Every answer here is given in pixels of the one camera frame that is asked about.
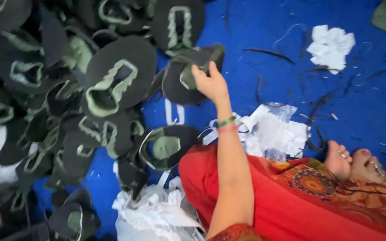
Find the woman's arm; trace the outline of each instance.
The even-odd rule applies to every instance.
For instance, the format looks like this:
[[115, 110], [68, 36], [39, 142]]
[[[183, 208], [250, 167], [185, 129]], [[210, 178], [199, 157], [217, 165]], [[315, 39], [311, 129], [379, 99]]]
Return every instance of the woman's arm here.
[[[209, 65], [210, 78], [196, 66], [192, 68], [199, 91], [217, 107], [219, 122], [232, 116], [227, 84], [214, 62]], [[217, 205], [212, 215], [207, 239], [237, 223], [253, 225], [254, 191], [247, 156], [237, 131], [219, 134]]]

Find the blue floor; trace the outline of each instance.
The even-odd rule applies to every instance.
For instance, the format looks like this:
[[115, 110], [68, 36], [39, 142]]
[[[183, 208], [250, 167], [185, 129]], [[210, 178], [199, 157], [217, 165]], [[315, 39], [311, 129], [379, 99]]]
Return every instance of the blue floor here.
[[[226, 78], [233, 110], [240, 115], [250, 115], [258, 103], [254, 98], [257, 75], [262, 75], [267, 83], [262, 86], [261, 98], [267, 102], [291, 102], [298, 107], [297, 114], [308, 115], [310, 102], [330, 90], [340, 87], [335, 97], [324, 106], [320, 113], [334, 113], [339, 120], [319, 118], [314, 126], [320, 128], [324, 138], [344, 144], [349, 151], [368, 148], [376, 155], [386, 169], [386, 73], [371, 80], [365, 78], [378, 70], [386, 69], [386, 32], [377, 29], [371, 23], [378, 0], [232, 0], [229, 22], [231, 33], [226, 30], [224, 14], [226, 0], [216, 0], [206, 4], [206, 25], [197, 46], [222, 43], [226, 46], [223, 76]], [[304, 76], [304, 91], [301, 90], [297, 74], [314, 67], [310, 54], [299, 59], [302, 45], [302, 29], [295, 27], [290, 35], [280, 41], [274, 51], [282, 51], [297, 64], [254, 52], [244, 52], [243, 48], [271, 49], [272, 44], [281, 38], [291, 25], [302, 23], [308, 30], [316, 25], [340, 27], [347, 33], [353, 32], [357, 44], [347, 56], [349, 63], [362, 52], [361, 58], [354, 64], [358, 68], [347, 68], [341, 75], [329, 73], [310, 73]], [[159, 69], [167, 62], [158, 51]], [[361, 74], [353, 81], [353, 88], [347, 95], [344, 89], [352, 75]], [[166, 125], [164, 98], [143, 105], [145, 121], [150, 129]], [[173, 118], [177, 117], [173, 105]], [[185, 107], [186, 124], [195, 125], [204, 130], [209, 121], [216, 118], [215, 107], [210, 101], [201, 107]], [[305, 123], [302, 117], [295, 119]], [[318, 141], [313, 132], [313, 139]], [[305, 151], [305, 156], [317, 157], [312, 150]], [[102, 221], [102, 228], [97, 236], [115, 233], [114, 223], [117, 212], [111, 205], [120, 189], [116, 176], [112, 172], [114, 160], [105, 150], [97, 151], [83, 186], [92, 194], [94, 207]], [[157, 183], [158, 176], [152, 172], [149, 183]], [[34, 187], [41, 208], [51, 208], [51, 192], [43, 188], [46, 180], [39, 180]]]

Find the finger ring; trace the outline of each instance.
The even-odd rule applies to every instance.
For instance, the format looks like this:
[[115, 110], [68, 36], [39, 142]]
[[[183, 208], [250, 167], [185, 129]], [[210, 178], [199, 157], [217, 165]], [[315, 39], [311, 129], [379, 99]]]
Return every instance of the finger ring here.
[[346, 156], [345, 156], [341, 151], [339, 151], [339, 154], [340, 154], [342, 157], [346, 158]]

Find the woman's right hand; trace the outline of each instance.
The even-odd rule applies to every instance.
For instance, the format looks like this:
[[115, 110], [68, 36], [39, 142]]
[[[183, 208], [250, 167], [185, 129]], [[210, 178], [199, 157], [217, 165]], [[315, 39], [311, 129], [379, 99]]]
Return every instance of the woman's right hand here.
[[192, 73], [195, 76], [197, 89], [208, 97], [216, 106], [229, 101], [229, 91], [226, 80], [217, 69], [213, 61], [209, 63], [209, 75], [200, 70], [196, 65], [192, 66]]

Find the bangle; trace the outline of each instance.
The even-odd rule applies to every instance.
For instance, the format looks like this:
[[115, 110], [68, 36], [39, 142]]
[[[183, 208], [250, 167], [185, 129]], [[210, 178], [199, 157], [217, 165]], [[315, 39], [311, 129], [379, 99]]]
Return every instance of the bangle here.
[[236, 117], [235, 116], [231, 116], [230, 118], [225, 119], [222, 122], [218, 122], [217, 123], [217, 128], [220, 128], [220, 127], [223, 127], [223, 126], [225, 126], [227, 124], [230, 124], [230, 123], [232, 123], [235, 120], [236, 120]]
[[217, 128], [218, 134], [229, 131], [238, 131], [238, 126], [235, 123], [232, 123], [230, 125], [225, 125], [223, 127]]

